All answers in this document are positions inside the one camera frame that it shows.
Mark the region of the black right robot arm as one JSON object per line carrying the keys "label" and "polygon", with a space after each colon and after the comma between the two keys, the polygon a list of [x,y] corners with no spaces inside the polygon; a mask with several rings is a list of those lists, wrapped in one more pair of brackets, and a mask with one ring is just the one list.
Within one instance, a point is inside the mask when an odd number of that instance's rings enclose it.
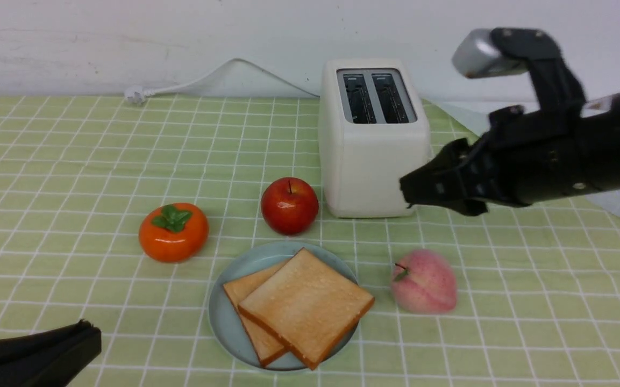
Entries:
{"label": "black right robot arm", "polygon": [[438,157],[435,192],[467,216],[620,190],[620,93],[575,114],[503,107],[479,139],[452,141]]}

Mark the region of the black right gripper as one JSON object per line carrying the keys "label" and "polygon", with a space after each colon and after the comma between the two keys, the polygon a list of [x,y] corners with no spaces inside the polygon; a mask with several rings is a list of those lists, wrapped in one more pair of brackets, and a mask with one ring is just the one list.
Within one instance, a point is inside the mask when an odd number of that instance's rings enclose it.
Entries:
{"label": "black right gripper", "polygon": [[477,142],[447,143],[430,162],[399,178],[399,189],[410,207],[447,207],[466,217],[488,213],[488,203],[526,207],[582,196],[582,120],[578,109],[495,110]]}

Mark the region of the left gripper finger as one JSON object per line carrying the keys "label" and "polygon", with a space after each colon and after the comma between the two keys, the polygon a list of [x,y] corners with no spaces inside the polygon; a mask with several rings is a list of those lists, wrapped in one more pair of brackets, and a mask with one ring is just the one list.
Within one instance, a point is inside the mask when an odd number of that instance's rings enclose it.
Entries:
{"label": "left gripper finger", "polygon": [[67,386],[102,352],[89,321],[0,340],[0,386]]}

